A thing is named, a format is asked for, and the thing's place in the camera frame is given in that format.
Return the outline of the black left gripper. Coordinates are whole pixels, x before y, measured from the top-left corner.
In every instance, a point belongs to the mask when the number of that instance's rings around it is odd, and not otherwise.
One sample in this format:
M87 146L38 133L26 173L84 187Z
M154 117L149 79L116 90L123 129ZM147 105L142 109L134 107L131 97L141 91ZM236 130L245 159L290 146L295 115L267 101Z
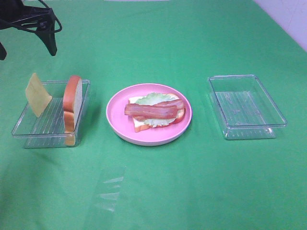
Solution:
M30 33L36 33L51 56L57 53L55 39L55 14L42 0L43 7L24 5L22 0L2 0L0 2L0 28L14 27ZM0 60L6 58L6 50L0 43Z

